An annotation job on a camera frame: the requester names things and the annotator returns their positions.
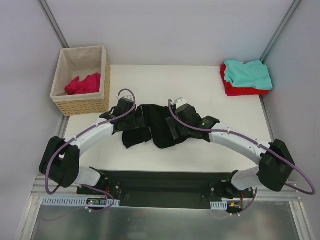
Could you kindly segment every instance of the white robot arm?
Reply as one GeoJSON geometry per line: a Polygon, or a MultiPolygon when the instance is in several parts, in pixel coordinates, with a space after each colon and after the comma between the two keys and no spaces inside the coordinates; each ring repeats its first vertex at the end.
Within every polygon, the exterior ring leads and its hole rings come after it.
{"type": "MultiPolygon", "coordinates": [[[[64,188],[69,187],[71,184],[97,186],[101,174],[93,168],[79,166],[79,158],[97,142],[112,136],[116,132],[145,127],[142,108],[139,107],[121,120],[103,123],[106,119],[110,120],[115,116],[123,114],[123,112],[126,112],[132,107],[132,104],[132,101],[123,97],[113,112],[110,111],[102,114],[94,123],[95,127],[90,131],[84,134],[76,134],[66,139],[61,139],[57,136],[53,137],[48,143],[40,164],[40,172],[45,174],[49,159],[57,149],[61,145],[68,143],[69,140],[74,139],[53,161],[49,178],[64,188]]],[[[232,128],[210,116],[201,118],[195,108],[190,106],[183,98],[174,101],[172,106],[174,107],[174,116],[176,119],[168,118],[167,123],[174,139],[181,136],[191,136],[209,143],[219,144],[246,156],[257,165],[251,169],[234,171],[228,181],[222,182],[219,186],[215,187],[216,192],[218,192],[220,196],[233,198],[233,191],[243,191],[261,185],[276,192],[282,189],[293,169],[268,154],[264,148],[259,147],[261,144],[273,149],[273,151],[276,151],[294,164],[286,145],[282,141],[275,140],[269,143],[268,141],[259,140],[246,136],[245,134],[241,134],[242,137],[230,134],[231,132],[235,132],[232,128]],[[196,130],[185,127],[183,124],[180,124],[180,121],[184,123],[184,125],[188,124],[193,126],[196,130]],[[215,130],[223,130],[224,132],[215,132],[215,130]],[[243,136],[255,139],[259,144],[253,144],[245,140],[243,136]]]]}

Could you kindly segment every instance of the white wall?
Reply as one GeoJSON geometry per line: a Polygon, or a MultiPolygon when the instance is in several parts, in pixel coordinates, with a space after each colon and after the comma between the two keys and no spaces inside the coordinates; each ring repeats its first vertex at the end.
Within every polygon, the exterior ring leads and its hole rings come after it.
{"type": "Polygon", "coordinates": [[[50,89],[61,46],[36,0],[0,3],[0,239],[17,235],[60,110],[50,89]]]}
{"type": "Polygon", "coordinates": [[[111,64],[217,66],[259,59],[293,0],[47,0],[71,48],[111,64]]]}
{"type": "MultiPolygon", "coordinates": [[[[305,0],[266,59],[274,89],[264,97],[271,128],[312,179],[316,196],[304,196],[320,239],[320,1],[305,0]]],[[[309,187],[302,177],[299,185],[309,187]]]]}

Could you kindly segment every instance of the white table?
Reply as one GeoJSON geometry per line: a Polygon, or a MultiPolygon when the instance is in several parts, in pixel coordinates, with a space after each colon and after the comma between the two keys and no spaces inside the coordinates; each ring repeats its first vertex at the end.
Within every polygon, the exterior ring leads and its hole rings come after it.
{"type": "MultiPolygon", "coordinates": [[[[121,89],[134,92],[137,105],[166,106],[168,99],[185,98],[201,117],[212,116],[253,137],[270,141],[259,96],[228,97],[218,66],[112,65],[110,107],[117,105],[121,89]]],[[[100,114],[72,116],[66,136],[92,125],[100,114]]],[[[102,140],[80,158],[83,167],[120,171],[232,172],[255,164],[226,147],[188,139],[159,149],[153,141],[126,149],[122,133],[102,140]]]]}

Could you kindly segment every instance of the basket with fabric liner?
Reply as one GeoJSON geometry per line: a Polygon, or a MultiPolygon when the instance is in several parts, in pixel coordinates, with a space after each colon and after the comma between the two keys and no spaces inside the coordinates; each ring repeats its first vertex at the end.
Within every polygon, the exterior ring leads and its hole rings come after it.
{"type": "Polygon", "coordinates": [[[110,64],[104,46],[65,48],[60,51],[50,97],[65,116],[104,113],[109,109],[110,64]],[[65,87],[76,77],[101,74],[99,92],[67,95],[65,87]]]}

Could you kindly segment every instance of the stack of folded clothes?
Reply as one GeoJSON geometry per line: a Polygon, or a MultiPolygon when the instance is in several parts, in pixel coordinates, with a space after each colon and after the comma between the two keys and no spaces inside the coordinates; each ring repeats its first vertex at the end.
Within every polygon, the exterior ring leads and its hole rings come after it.
{"type": "Polygon", "coordinates": [[[226,60],[220,73],[228,96],[266,95],[273,88],[268,68],[260,60],[246,64],[226,60]]]}

